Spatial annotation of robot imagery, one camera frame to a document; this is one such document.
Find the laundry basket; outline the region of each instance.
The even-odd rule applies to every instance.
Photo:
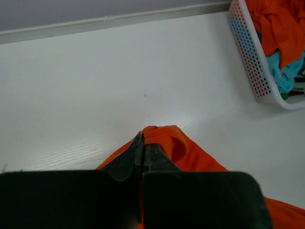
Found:
[[[257,102],[279,104],[287,110],[304,108],[303,95],[282,99],[244,0],[232,1],[228,19]]]

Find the white table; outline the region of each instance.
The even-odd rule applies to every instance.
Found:
[[[305,110],[257,104],[226,13],[0,45],[0,167],[90,169],[178,125],[263,193],[305,207]]]

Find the orange clothing in basket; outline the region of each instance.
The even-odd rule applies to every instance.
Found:
[[[177,126],[149,126],[141,132],[145,145],[159,144],[163,152],[184,171],[227,171],[214,158],[208,155]],[[130,144],[128,142],[110,155],[97,169],[110,163]],[[292,205],[265,198],[274,229],[305,229],[305,210]]]
[[[281,51],[280,69],[298,60],[305,47],[304,0],[245,0],[266,56]]]

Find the clothing pile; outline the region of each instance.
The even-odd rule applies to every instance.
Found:
[[[284,99],[305,92],[305,0],[245,0]]]

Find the orange shirt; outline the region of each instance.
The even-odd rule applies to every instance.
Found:
[[[227,171],[208,155],[177,126],[148,126],[143,129],[145,145],[159,144],[163,152],[184,171]],[[97,169],[110,163],[130,144],[123,145],[110,155]],[[265,198],[274,229],[305,229],[305,210],[274,199]]]
[[[298,60],[305,48],[304,0],[245,0],[266,56],[281,51],[280,69]]]

